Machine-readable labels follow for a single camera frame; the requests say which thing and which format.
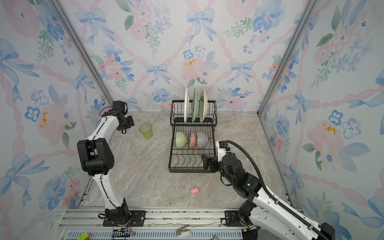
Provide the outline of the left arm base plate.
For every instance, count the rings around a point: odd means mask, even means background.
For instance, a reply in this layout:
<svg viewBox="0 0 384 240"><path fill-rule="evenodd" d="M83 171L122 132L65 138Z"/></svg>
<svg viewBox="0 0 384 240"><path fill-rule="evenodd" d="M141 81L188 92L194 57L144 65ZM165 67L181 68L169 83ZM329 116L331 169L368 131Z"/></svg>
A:
<svg viewBox="0 0 384 240"><path fill-rule="evenodd" d="M103 227L143 227L146 213L146 211L129 211L123 216L104 219Z"/></svg>

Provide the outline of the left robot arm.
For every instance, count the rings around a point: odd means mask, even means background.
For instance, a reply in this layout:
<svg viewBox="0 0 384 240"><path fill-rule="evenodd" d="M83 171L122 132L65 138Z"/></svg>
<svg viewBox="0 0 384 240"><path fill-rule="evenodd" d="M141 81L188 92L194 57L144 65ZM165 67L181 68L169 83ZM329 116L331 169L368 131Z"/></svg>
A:
<svg viewBox="0 0 384 240"><path fill-rule="evenodd" d="M94 132L77 143L81 167L96 182L105 202L105 212L98 215L104 226L127 226L132 219L125 198L118 190L112 169L115 158L109 146L114 131L127 133L134 126L131 116L127 116L128 105L114 101L111 109L102 114Z"/></svg>

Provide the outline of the green glass cup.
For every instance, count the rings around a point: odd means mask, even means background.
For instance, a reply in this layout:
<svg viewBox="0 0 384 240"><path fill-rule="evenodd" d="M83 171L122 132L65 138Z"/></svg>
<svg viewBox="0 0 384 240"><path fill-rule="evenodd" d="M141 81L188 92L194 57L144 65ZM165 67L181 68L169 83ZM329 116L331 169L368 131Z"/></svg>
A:
<svg viewBox="0 0 384 240"><path fill-rule="evenodd" d="M150 139L153 137L153 128L149 123L143 123L139 127L139 131L145 139Z"/></svg>

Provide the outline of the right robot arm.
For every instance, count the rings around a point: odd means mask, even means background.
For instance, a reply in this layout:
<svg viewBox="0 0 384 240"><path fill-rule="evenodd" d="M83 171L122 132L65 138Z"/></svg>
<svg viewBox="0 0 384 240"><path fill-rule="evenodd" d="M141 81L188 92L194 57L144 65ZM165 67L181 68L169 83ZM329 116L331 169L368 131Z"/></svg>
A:
<svg viewBox="0 0 384 240"><path fill-rule="evenodd" d="M239 218L246 226L254 225L280 240L334 240L335 229L305 217L292 206L263 187L256 176L243 168L233 153L222 158L202 155L204 169L219 172L235 192L246 201L239 208Z"/></svg>

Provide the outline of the red white patterned bowl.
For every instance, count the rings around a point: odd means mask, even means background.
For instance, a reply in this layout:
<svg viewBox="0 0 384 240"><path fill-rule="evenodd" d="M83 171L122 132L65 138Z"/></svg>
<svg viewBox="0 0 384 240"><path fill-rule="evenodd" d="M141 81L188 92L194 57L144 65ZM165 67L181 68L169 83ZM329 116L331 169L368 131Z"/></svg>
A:
<svg viewBox="0 0 384 240"><path fill-rule="evenodd" d="M197 134L195 132L190 132L188 148L193 149L196 147L196 145L197 145Z"/></svg>

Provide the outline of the lavender ceramic bowl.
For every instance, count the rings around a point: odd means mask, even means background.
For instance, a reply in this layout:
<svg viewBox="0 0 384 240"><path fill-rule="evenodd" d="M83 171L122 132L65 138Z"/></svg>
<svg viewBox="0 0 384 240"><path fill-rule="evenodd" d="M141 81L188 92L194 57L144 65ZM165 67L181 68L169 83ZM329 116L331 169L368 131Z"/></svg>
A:
<svg viewBox="0 0 384 240"><path fill-rule="evenodd" d="M199 149L204 149L209 142L207 134L204 132L197 132L197 147Z"/></svg>

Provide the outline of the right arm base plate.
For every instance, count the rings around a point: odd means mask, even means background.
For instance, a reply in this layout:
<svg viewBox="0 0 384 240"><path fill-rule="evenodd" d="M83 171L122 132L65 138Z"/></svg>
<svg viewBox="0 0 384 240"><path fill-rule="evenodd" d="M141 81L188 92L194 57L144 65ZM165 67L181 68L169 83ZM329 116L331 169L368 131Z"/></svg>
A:
<svg viewBox="0 0 384 240"><path fill-rule="evenodd" d="M224 211L224 218L221 219L221 224L226 227L250 227L253 225L249 217L246 217L243 213L238 210Z"/></svg>

